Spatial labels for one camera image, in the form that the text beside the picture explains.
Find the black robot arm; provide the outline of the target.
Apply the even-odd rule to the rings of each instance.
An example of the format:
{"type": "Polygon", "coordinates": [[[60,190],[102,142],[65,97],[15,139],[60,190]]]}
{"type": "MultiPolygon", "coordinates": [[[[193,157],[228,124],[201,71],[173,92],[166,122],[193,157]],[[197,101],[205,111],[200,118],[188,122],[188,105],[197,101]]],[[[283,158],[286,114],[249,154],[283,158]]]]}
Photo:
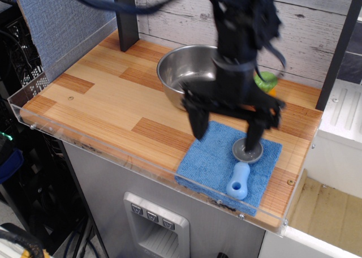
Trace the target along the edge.
{"type": "Polygon", "coordinates": [[[217,29],[213,81],[184,81],[183,106],[195,138],[201,139],[209,113],[248,122],[245,151],[254,150],[265,129],[277,127],[285,103],[263,92],[255,83],[257,54],[270,50],[282,64],[283,55],[271,46],[279,36],[280,19],[273,0],[210,0],[217,29]]]}

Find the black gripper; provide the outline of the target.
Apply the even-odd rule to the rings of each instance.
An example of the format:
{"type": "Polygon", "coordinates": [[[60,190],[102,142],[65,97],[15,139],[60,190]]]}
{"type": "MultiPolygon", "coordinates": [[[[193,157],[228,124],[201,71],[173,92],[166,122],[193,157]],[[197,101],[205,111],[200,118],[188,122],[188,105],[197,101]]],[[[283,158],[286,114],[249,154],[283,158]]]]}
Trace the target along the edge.
{"type": "Polygon", "coordinates": [[[193,135],[201,140],[209,124],[209,113],[240,118],[249,123],[245,151],[255,149],[264,130],[277,128],[285,103],[263,92],[255,83],[255,63],[215,62],[215,81],[184,81],[183,106],[193,135]]]}

